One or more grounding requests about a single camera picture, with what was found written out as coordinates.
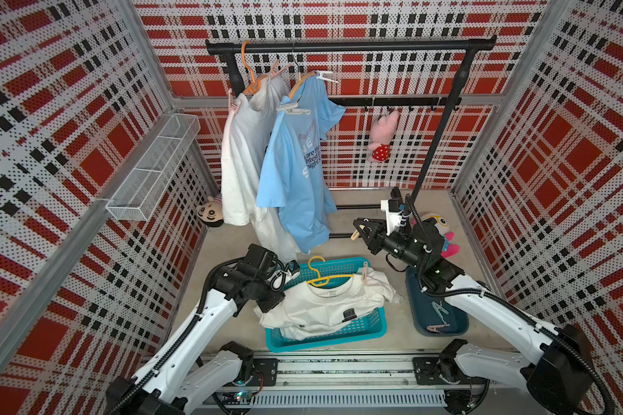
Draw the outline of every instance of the black rail bar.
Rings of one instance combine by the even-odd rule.
[[[381,204],[338,204],[337,210],[343,211],[345,209],[380,209]]]
[[[439,126],[434,133],[432,144],[429,147],[423,166],[420,169],[420,174],[415,181],[415,187],[411,197],[415,202],[415,199],[420,193],[420,188],[423,185],[424,178],[429,170],[429,166],[432,163],[436,149],[439,147],[440,139],[445,132],[445,128],[448,125],[450,114],[454,107],[459,104],[459,95],[466,85],[468,80],[468,74],[471,70],[471,64],[475,55],[480,50],[491,50],[496,45],[496,36],[492,36],[489,39],[467,39],[467,40],[407,40],[407,41],[387,41],[387,42],[337,42],[337,43],[262,43],[262,44],[247,44],[245,45],[245,53],[306,53],[306,52],[359,52],[370,51],[379,52],[386,50],[465,50],[462,63],[459,65],[459,69],[454,74],[452,80],[452,88],[448,94],[448,98],[443,102],[445,107],[443,114],[441,115]],[[235,59],[235,54],[241,53],[242,44],[240,43],[215,43],[212,44],[205,41],[208,54],[222,55],[226,61],[228,69],[228,78],[231,81],[231,87],[235,95],[244,91],[244,80],[240,73],[240,68]],[[402,105],[443,105],[440,104],[443,99],[438,98],[337,98],[333,100],[338,104],[346,106],[402,106]],[[405,209],[405,214],[408,214],[408,207]],[[331,234],[331,238],[346,238],[346,235],[351,234]]]
[[[350,238],[351,235],[353,235],[353,233],[330,234],[330,239],[346,239],[346,238]]]
[[[436,107],[444,106],[448,102],[446,97],[436,96],[389,96],[383,98],[330,98],[332,102],[345,107],[407,107],[407,106],[421,106],[421,107]],[[455,105],[462,103],[462,98],[457,99]]]
[[[491,50],[496,36],[489,39],[467,40],[390,40],[387,42],[326,42],[326,43],[249,43],[245,53],[305,53],[305,52],[359,52],[369,50]],[[205,41],[208,54],[240,53],[241,43],[210,43]]]

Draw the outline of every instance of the t-shirt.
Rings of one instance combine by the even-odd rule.
[[[270,132],[277,118],[276,107],[288,93],[280,77],[262,81],[260,90],[247,100],[240,94],[240,108],[228,111],[222,140],[222,204],[224,222],[254,226],[260,244],[283,262],[296,259],[296,241],[284,230],[277,209],[256,205],[258,182]]]
[[[259,324],[269,329],[279,328],[282,336],[304,340],[310,336],[334,333],[351,321],[364,317],[382,307],[385,300],[399,303],[402,300],[384,273],[369,268],[362,279],[362,268],[344,284],[325,289],[307,282],[287,289],[283,301],[274,309],[263,313],[254,308]]]
[[[307,79],[291,100],[310,114],[280,111],[266,152],[256,204],[278,207],[283,227],[293,235],[302,252],[328,240],[327,213],[337,211],[325,184],[321,164],[321,140],[341,119],[345,108],[327,97],[325,83]]]

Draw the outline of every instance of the red dotted dress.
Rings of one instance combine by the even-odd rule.
[[[385,162],[390,157],[390,145],[381,144],[379,148],[374,150],[371,156],[374,157],[374,160]]]

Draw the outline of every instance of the pink plush toy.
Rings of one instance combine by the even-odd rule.
[[[381,117],[371,126],[369,138],[371,143],[367,145],[367,149],[373,153],[367,158],[368,162],[382,163],[390,157],[390,143],[395,137],[397,130],[397,121],[399,121],[399,112],[392,111],[390,114]]]

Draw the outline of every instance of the plaid wall panel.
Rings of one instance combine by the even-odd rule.
[[[465,93],[501,92],[519,62],[547,1],[434,1],[326,3],[243,2],[229,0],[135,0],[150,42],[161,61],[171,91],[178,96],[226,96],[226,65],[209,56],[214,43],[417,40],[429,37],[474,38],[498,35],[490,52],[476,56]],[[275,59],[293,62],[291,54],[248,54],[257,73]],[[339,84],[330,94],[436,94],[450,90],[463,53],[451,50],[388,53],[296,54],[302,71],[334,71]],[[246,69],[243,77],[249,78]],[[294,82],[297,75],[283,74]]]
[[[400,112],[399,125],[391,143],[390,158],[385,163],[367,162],[371,154],[367,144],[374,118],[386,114],[387,109],[346,110],[341,121],[328,133],[327,141],[322,143],[323,170],[328,186],[415,186],[443,109],[416,106],[392,109]],[[228,111],[196,109],[187,112],[200,117],[198,142],[221,186],[221,140]],[[427,172],[424,188],[452,187],[490,113],[488,106],[461,106],[453,112]]]
[[[0,318],[163,112],[112,0],[0,0]],[[0,375],[0,414],[97,414],[166,337],[203,229],[185,158],[153,219],[107,221]]]
[[[571,2],[471,174],[461,201],[506,297],[581,328],[623,414],[623,1]]]
[[[0,375],[0,414],[103,413],[168,335],[207,194],[186,155],[150,221],[107,221]]]
[[[0,318],[161,112],[112,1],[0,0]]]

